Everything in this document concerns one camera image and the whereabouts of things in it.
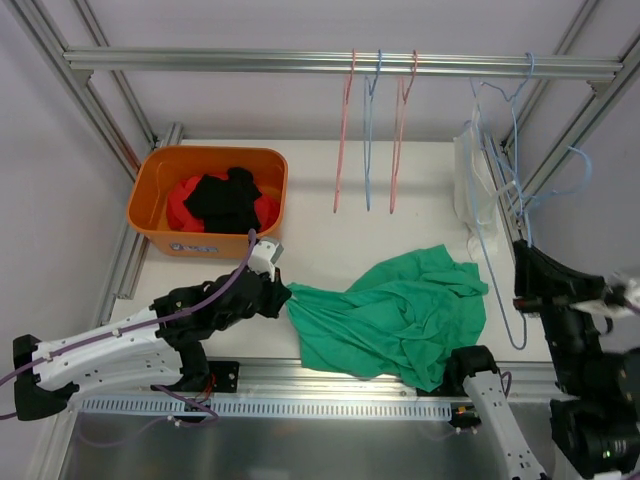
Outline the blue hanger with green top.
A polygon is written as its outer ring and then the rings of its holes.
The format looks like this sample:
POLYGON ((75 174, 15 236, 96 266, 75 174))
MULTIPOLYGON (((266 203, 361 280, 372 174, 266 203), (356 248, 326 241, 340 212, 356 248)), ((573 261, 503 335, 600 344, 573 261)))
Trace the blue hanger with green top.
POLYGON ((466 126, 463 133, 454 139, 454 150, 454 210, 470 232, 467 251, 473 260, 485 262, 508 341, 514 350, 522 351, 528 343, 527 318, 521 318, 522 340, 516 342, 494 269, 494 259, 498 255, 499 197, 514 187, 515 182, 510 181, 500 188, 494 185, 478 125, 469 123, 466 126))

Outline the red tank top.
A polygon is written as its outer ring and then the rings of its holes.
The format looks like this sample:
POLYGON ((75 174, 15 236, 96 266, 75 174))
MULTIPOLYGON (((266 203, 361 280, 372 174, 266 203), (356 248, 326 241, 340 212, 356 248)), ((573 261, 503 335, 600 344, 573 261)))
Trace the red tank top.
MULTIPOLYGON (((166 218, 172 230, 189 233, 205 233, 203 222, 195 219, 184 205, 184 200, 190 195, 202 176, 203 175, 192 176, 180 181, 168 194, 166 218)), ((227 174, 213 176, 225 179, 227 174)), ((255 202, 255 209, 262 224, 258 231, 261 232, 270 228, 277 220, 280 203, 262 189, 259 188, 259 190, 262 193, 262 197, 255 202)))

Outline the black tank top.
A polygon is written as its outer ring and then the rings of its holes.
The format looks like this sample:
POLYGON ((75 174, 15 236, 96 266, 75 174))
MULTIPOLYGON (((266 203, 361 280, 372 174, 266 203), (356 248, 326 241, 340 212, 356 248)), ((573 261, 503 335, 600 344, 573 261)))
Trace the black tank top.
POLYGON ((205 233, 247 234, 258 232, 262 226, 255 202, 262 193, 252 173, 241 167, 232 167, 221 179, 203 175, 193 191, 184 200, 188 212, 201 220, 205 233))

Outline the white tank top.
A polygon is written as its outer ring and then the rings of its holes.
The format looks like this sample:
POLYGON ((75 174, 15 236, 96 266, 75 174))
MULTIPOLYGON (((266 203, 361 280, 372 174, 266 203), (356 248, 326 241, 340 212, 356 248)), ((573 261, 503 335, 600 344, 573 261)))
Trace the white tank top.
POLYGON ((512 181, 497 188, 487 163, 479 129, 470 122, 454 138, 454 211, 469 231, 467 251, 479 262, 484 253, 497 251, 498 200, 513 186, 512 181))

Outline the green tank top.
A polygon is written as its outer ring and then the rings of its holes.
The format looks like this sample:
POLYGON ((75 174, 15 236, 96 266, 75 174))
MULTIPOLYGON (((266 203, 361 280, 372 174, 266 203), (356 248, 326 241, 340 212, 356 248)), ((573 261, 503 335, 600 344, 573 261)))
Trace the green tank top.
POLYGON ((303 367, 363 380, 392 375, 430 392, 451 353, 486 324, 488 285, 443 245, 382 261, 344 291, 291 283, 287 315, 303 367))

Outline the blue wire hanger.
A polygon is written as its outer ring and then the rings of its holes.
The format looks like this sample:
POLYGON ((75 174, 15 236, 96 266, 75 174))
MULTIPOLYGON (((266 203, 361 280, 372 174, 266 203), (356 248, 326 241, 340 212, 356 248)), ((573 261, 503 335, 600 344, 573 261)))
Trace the blue wire hanger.
POLYGON ((382 51, 377 51, 377 61, 373 76, 364 77, 363 91, 363 173, 365 208, 371 210, 371 166, 372 166, 372 146, 373 146, 373 103, 375 100, 376 87, 382 67, 382 51))
POLYGON ((500 166, 502 170, 506 170, 513 183, 512 188, 515 190, 515 200, 510 200, 509 204, 512 207, 513 213, 515 217, 519 220, 524 221, 527 218, 527 210, 525 207, 525 196, 523 193, 523 189, 521 186, 520 178, 519 178, 519 160, 518 160, 518 120, 516 116, 516 107, 518 98, 522 89, 527 85, 529 80, 532 78, 533 73, 535 72, 536 60, 535 56, 532 52, 525 53, 526 59, 528 61, 528 71, 525 75, 525 79, 517 86, 515 91, 512 94, 507 94, 506 91, 497 85, 491 84, 487 81, 480 81, 478 86, 474 85, 474 81, 470 80, 470 87, 476 102, 477 112, 479 115, 482 115, 481 106, 479 96, 484 87, 488 87, 489 89, 495 90, 500 93, 505 103, 509 105, 510 114, 512 119, 512 133, 513 133, 513 163, 509 164, 507 160, 501 160, 498 158, 498 155, 495 155, 496 162, 500 166))

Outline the pink hanger with black top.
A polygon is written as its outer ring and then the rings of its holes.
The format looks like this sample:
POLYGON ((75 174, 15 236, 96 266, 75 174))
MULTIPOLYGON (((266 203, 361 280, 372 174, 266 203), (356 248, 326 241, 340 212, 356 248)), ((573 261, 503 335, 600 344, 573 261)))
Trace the pink hanger with black top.
POLYGON ((392 163, 391 163, 391 184, 389 197, 389 213, 393 214, 396 209, 398 179, 402 155, 402 144, 404 137, 404 127, 406 122, 407 104, 410 93, 415 81, 418 67, 418 52, 412 52, 412 67, 408 84, 405 84, 405 77, 397 78, 395 119, 394 119, 394 138, 392 147, 392 163))

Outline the pink wire hanger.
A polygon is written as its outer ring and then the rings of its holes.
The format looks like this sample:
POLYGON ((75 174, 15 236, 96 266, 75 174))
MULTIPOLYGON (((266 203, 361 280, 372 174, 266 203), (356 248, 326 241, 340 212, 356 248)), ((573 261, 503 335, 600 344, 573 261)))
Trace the pink wire hanger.
POLYGON ((342 171, 343 171, 343 165, 344 165, 344 151, 345 151, 346 134, 347 134, 347 128, 348 128, 349 103, 350 103, 352 82, 353 82, 353 77, 355 72, 355 65, 356 65, 356 51, 352 50, 351 66, 350 66, 348 75, 345 77, 345 81, 343 85, 343 93, 342 93, 340 138, 339 138, 339 147, 338 147, 338 155, 337 155, 337 163, 336 163, 335 189, 334 189, 334 199, 333 199, 333 207, 332 207, 332 211, 334 214, 338 212, 339 204, 340 204, 341 180, 342 180, 342 171))

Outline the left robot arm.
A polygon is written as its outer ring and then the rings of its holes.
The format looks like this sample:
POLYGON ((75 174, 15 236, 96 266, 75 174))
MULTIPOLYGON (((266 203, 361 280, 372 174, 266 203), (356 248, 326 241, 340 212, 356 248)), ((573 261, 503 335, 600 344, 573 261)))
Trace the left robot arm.
POLYGON ((173 289, 119 322, 74 337, 17 337, 8 416, 40 420, 92 395, 133 387, 206 391, 213 380, 204 341, 244 319, 278 317, 291 295, 279 274, 244 267, 173 289))

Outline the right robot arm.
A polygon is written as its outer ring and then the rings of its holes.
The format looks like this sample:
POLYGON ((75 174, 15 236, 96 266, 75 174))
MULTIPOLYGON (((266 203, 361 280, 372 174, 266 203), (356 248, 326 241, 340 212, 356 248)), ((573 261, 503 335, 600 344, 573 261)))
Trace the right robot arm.
MULTIPOLYGON (((639 312, 639 273, 610 279, 569 268, 525 240, 513 244, 514 308, 541 321, 558 389, 549 403, 554 479, 621 479, 639 460, 639 350, 608 352, 593 318, 608 326, 639 312)), ((468 397, 503 479, 545 479, 507 404, 501 372, 482 345, 457 348, 444 380, 468 397)))

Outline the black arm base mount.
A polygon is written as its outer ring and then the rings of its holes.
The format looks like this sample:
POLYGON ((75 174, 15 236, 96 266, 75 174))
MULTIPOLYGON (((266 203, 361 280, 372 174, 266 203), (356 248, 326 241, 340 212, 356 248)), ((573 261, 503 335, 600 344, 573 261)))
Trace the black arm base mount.
POLYGON ((236 393, 240 364, 237 361, 206 361, 180 369, 181 378, 165 385, 172 392, 236 393))

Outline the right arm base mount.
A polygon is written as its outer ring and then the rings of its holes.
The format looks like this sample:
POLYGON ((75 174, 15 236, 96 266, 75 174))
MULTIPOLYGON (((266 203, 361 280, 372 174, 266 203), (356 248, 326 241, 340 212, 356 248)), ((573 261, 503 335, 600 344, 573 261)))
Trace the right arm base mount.
POLYGON ((462 398, 466 396, 463 388, 463 377, 453 367, 447 366, 444 371, 442 383, 431 391, 416 388, 418 397, 451 397, 462 398))

